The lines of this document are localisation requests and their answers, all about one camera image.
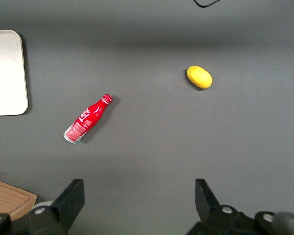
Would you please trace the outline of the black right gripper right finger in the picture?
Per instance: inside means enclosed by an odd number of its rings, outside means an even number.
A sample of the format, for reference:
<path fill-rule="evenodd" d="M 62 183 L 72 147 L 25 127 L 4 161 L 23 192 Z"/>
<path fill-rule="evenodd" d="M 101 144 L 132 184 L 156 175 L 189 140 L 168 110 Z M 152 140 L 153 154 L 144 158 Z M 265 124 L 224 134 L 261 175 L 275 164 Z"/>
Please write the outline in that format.
<path fill-rule="evenodd" d="M 221 205 L 205 179 L 195 180 L 195 206 L 200 221 L 189 235 L 255 235 L 254 220 L 229 205 Z"/>

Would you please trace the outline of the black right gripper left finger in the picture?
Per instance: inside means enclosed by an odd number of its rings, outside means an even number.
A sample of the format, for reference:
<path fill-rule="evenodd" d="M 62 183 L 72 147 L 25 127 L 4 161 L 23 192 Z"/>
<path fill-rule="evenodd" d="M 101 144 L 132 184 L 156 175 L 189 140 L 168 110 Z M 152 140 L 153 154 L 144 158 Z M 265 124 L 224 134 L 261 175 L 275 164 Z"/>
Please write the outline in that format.
<path fill-rule="evenodd" d="M 29 212 L 28 234 L 67 235 L 84 204 L 84 181 L 74 179 L 50 205 L 41 203 Z"/>

